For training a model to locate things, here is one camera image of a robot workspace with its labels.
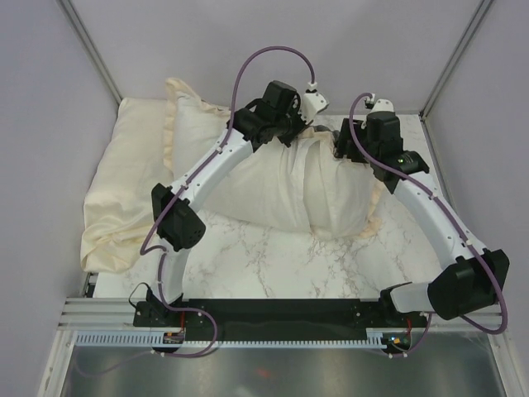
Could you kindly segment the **white ruffled pillowcase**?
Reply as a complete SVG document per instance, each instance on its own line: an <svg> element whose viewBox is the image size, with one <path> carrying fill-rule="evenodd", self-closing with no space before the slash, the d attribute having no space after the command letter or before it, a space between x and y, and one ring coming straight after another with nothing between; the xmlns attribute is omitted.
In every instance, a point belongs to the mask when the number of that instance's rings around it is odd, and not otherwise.
<svg viewBox="0 0 529 397"><path fill-rule="evenodd" d="M221 135L230 113L201 99L183 80L165 82L164 164L179 178ZM383 192L371 170L334 156L334 135L309 127L290 147L278 140L242 161L208 195L205 209L229 218L312 232L323 240L367 238L380 227Z"/></svg>

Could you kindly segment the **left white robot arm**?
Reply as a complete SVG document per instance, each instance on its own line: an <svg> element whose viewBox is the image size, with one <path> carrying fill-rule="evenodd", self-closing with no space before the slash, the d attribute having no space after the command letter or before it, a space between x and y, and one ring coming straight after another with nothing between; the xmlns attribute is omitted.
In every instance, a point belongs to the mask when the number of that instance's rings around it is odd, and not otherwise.
<svg viewBox="0 0 529 397"><path fill-rule="evenodd" d="M155 280L145 299L135 305L135 326L174 327L183 306L183 273L191 249L204 237L206 226L198 211L209 194L243 160L273 139L292 142L327 108L315 83L305 93L273 81L264 94L233 112L226 129L207 153L171 185L151 191L154 224L141 244L140 254L160 254Z"/></svg>

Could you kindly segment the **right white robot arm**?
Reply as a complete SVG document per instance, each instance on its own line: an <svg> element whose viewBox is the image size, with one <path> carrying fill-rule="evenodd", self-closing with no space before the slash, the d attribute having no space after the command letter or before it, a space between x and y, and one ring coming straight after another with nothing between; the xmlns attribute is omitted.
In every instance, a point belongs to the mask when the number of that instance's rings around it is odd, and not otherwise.
<svg viewBox="0 0 529 397"><path fill-rule="evenodd" d="M344 119L335 148L339 158L372 169L374 177L413 216L441 266L431 281L382 290L377 307L380 321L393 327L408 313L424 312L474 324L470 313L498 305L501 323L494 332L502 332L508 322L503 286L509 259L502 250L489 250L439 195L428 164L417 152L404 149L397 115L377 111L364 121Z"/></svg>

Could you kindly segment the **cream yellow pillow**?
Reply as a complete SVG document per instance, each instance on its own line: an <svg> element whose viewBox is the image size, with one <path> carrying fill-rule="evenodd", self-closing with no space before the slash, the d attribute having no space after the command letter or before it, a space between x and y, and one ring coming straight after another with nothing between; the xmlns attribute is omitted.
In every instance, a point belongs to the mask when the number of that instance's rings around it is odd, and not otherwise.
<svg viewBox="0 0 529 397"><path fill-rule="evenodd" d="M140 256L154 220L150 192L173 180L164 165L165 101L125 98L83 203L80 265L119 274Z"/></svg>

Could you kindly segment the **shiny metal sheet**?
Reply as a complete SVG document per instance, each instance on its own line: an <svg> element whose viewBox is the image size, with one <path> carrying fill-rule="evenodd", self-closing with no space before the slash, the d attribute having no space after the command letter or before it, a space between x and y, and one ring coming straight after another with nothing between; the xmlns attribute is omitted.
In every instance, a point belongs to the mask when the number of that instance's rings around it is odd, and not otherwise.
<svg viewBox="0 0 529 397"><path fill-rule="evenodd" d="M195 359L78 347L65 396L504 396L482 338L434 337L408 358L343 349L221 349Z"/></svg>

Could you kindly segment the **right aluminium corner post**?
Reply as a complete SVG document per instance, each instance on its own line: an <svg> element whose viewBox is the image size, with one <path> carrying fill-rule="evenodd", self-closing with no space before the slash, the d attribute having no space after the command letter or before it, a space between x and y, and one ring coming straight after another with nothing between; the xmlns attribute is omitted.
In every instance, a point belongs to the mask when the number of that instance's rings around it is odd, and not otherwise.
<svg viewBox="0 0 529 397"><path fill-rule="evenodd" d="M459 40L457 41L455 48L450 53L450 57L443 67L441 74L436 80L431 92L429 93L427 100L425 101L422 109L418 113L419 118L424 121L431 113L432 109L436 105L439 97L441 96L445 86L448 84L451 76L456 71L459 63L464 57L466 51L469 49L473 39L476 37L480 27L484 23L484 20L491 8L495 4L494 0L480 0L477 7L473 11L468 23L463 30Z"/></svg>

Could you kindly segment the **aluminium corner post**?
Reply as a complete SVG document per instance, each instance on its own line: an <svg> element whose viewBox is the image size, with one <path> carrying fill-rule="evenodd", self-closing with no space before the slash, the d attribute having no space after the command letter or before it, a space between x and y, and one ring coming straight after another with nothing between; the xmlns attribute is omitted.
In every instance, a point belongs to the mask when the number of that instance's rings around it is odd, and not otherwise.
<svg viewBox="0 0 529 397"><path fill-rule="evenodd" d="M439 97L441 96L445 86L448 84L451 76L456 71L459 63L464 57L466 51L469 49L473 39L476 37L480 27L484 23L484 20L491 8L495 4L494 0L480 0L477 7L473 11L468 23L463 30L459 40L457 41L455 48L450 53L450 57L443 67L441 74L436 80L431 92L429 93L427 100L425 101L422 109L418 113L419 118L424 121L431 113L432 109L436 105Z"/></svg>
<svg viewBox="0 0 529 397"><path fill-rule="evenodd" d="M78 38L81 46L83 47L83 51L94 67L98 77L101 79L104 88L107 90L113 102L118 107L123 99L122 93L118 88L114 78L112 77L105 61L103 60L103 57L98 50L93 38L91 37L88 28L83 22L82 17L77 11L74 2L70 0L57 0L56 3L64 14L74 34Z"/></svg>

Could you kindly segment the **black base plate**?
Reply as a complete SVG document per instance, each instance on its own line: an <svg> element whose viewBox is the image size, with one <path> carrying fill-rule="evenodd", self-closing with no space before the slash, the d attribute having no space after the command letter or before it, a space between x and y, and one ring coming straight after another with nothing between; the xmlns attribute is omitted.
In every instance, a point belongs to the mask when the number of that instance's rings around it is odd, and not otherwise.
<svg viewBox="0 0 529 397"><path fill-rule="evenodd" d="M369 328L424 328L417 312L397 313L378 300L361 299L190 299L174 308L201 309L218 328L217 337L299 341L307 337L359 337Z"/></svg>

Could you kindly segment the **left aluminium corner post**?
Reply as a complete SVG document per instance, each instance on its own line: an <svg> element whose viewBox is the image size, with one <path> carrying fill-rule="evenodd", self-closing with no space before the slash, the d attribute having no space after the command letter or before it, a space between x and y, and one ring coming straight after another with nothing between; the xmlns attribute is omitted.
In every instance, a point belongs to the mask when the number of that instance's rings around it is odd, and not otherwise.
<svg viewBox="0 0 529 397"><path fill-rule="evenodd" d="M104 88L107 90L113 102L118 107L123 99L122 93L118 88L114 78L112 77L105 61L103 60L103 57L98 50L93 38L91 37L88 28L83 22L82 17L77 11L74 2L70 0L57 0L56 3L64 14L74 34L78 38L81 46L83 47L83 51L94 67L98 77L101 79Z"/></svg>

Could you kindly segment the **aluminium frame rail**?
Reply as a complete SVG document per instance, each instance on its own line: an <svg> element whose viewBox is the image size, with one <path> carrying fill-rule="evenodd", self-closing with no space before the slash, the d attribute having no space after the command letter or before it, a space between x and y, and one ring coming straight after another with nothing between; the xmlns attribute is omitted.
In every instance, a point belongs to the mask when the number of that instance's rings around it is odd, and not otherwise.
<svg viewBox="0 0 529 397"><path fill-rule="evenodd" d="M502 321L499 306L495 305L468 314L468 318L486 328L499 327ZM58 329L69 330L124 330L132 327L135 310L126 299L68 298L62 308ZM474 329L461 318L450 321L434 314L431 325L434 330Z"/></svg>

